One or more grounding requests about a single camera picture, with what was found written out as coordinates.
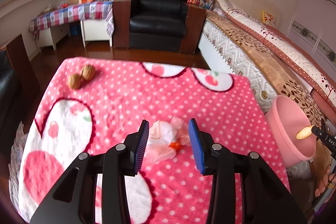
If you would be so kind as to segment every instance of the silver screw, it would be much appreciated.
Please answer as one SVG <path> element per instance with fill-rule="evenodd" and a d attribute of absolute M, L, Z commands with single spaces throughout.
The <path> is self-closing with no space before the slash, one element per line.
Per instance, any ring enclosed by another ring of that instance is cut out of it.
<path fill-rule="evenodd" d="M 80 160 L 85 160 L 86 158 L 87 158 L 87 153 L 80 153 L 79 155 L 78 155 L 78 158 L 80 159 Z"/>
<path fill-rule="evenodd" d="M 250 157 L 254 160 L 256 160 L 257 158 L 259 158 L 259 154 L 257 152 L 251 152 L 250 153 Z"/>
<path fill-rule="evenodd" d="M 221 150 L 222 149 L 222 146 L 219 144 L 219 143 L 214 143 L 212 145 L 212 149 L 213 150 Z"/>
<path fill-rule="evenodd" d="M 124 150 L 126 148 L 126 145 L 124 145 L 123 143 L 117 144 L 115 149 L 118 151 Z"/>

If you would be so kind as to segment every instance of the checkered tablecloth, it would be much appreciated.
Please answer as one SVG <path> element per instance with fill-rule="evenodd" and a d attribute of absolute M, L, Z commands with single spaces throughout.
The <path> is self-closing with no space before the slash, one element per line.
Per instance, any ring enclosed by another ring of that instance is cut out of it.
<path fill-rule="evenodd" d="M 73 5 L 38 16 L 30 22 L 29 31 L 38 32 L 52 26 L 86 19 L 105 19 L 112 9 L 112 3 L 112 1 L 97 1 Z"/>

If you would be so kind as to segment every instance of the white quilted mattress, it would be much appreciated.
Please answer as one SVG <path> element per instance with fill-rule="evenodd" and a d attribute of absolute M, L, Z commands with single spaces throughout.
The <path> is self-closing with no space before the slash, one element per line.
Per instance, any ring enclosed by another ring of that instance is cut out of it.
<path fill-rule="evenodd" d="M 208 20 L 206 20 L 204 24 L 202 36 L 206 37 L 207 42 L 211 43 L 217 49 L 216 53 L 213 54 L 220 54 L 223 57 L 223 66 L 229 66 L 234 74 L 243 75 L 250 80 L 251 88 L 257 102 L 263 112 L 267 112 L 271 108 L 272 102 L 277 96 L 277 92 L 267 82 L 257 66 L 254 65 L 240 47 Z"/>

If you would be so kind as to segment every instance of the black leather sofa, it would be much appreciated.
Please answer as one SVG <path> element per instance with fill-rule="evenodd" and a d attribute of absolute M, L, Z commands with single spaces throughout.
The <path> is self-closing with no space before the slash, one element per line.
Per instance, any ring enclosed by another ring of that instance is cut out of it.
<path fill-rule="evenodd" d="M 178 52 L 186 33 L 187 0 L 132 0 L 130 47 Z"/>
<path fill-rule="evenodd" d="M 0 51 L 0 154 L 9 158 L 17 127 L 24 115 L 19 77 L 6 51 Z"/>

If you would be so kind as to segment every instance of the pink trash can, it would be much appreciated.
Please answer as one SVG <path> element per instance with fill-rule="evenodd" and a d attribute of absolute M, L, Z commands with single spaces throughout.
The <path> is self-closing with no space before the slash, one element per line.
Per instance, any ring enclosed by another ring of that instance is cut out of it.
<path fill-rule="evenodd" d="M 278 95 L 265 115 L 286 168 L 311 159 L 316 150 L 316 137 L 297 140 L 296 134 L 310 125 L 306 114 L 287 96 Z"/>

